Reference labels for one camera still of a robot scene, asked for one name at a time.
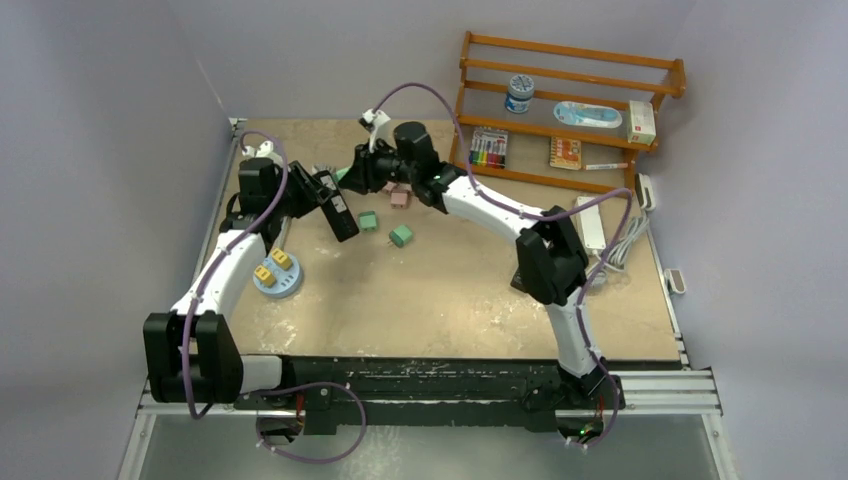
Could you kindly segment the black power strip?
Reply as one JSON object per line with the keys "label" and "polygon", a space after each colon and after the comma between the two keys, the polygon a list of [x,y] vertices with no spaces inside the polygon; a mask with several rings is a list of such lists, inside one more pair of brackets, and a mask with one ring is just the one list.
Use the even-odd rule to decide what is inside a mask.
{"label": "black power strip", "polygon": [[314,174],[319,182],[318,198],[321,210],[339,242],[344,242],[359,233],[356,220],[345,201],[334,175],[321,170]]}
{"label": "black power strip", "polygon": [[519,270],[516,270],[516,271],[515,271],[515,273],[513,274],[512,278],[511,278],[511,281],[510,281],[510,286],[511,286],[513,289],[515,289],[515,290],[517,290],[517,291],[519,291],[519,292],[523,292],[523,293],[525,293],[525,292],[526,292],[526,289],[525,289],[525,287],[524,287],[524,284],[523,284],[523,281],[522,281],[521,274],[520,274],[520,271],[519,271]]}

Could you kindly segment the green charger plug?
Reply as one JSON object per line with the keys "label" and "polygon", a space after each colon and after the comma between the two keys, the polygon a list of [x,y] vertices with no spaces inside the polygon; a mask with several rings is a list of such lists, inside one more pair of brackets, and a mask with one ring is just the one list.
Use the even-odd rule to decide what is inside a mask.
{"label": "green charger plug", "polygon": [[373,232],[379,228],[378,217],[374,211],[360,213],[357,221],[360,230],[364,232]]}

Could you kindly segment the white power strip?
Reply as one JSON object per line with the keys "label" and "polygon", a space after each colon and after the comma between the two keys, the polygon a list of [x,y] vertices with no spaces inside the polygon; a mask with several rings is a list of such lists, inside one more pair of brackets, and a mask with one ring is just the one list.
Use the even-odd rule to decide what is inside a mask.
{"label": "white power strip", "polygon": [[591,254],[600,254],[606,247],[607,241],[604,233],[603,221],[600,208],[597,203],[593,204],[596,197],[578,196],[575,207],[589,205],[588,208],[577,213],[577,220],[584,248]]}

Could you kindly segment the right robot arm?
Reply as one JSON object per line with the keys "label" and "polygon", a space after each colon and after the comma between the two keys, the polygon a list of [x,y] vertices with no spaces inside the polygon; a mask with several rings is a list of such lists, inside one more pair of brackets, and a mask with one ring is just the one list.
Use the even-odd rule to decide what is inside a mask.
{"label": "right robot arm", "polygon": [[558,206],[533,209],[441,161],[420,122],[397,126],[392,144],[381,138],[376,120],[360,123],[369,139],[356,147],[341,187],[368,194],[380,191],[388,182],[406,183],[422,204],[469,220],[512,242],[521,287],[544,306],[550,320],[564,399],[576,407],[596,399],[607,370],[582,313],[588,256],[565,210]]}

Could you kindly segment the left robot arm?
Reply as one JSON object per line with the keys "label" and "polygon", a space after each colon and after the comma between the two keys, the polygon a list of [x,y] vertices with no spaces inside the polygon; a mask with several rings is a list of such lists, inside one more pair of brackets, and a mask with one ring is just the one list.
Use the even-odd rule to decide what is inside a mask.
{"label": "left robot arm", "polygon": [[276,240],[290,219],[320,210],[330,222],[348,210],[328,171],[310,173],[294,161],[270,155],[242,161],[239,189],[224,207],[214,251],[189,290],[166,312],[150,314],[143,324],[148,382],[160,403],[232,403],[259,391],[272,408],[297,399],[298,382],[284,373],[279,355],[243,355],[228,318],[249,285],[274,293],[292,289],[294,281],[279,272],[285,265]]}

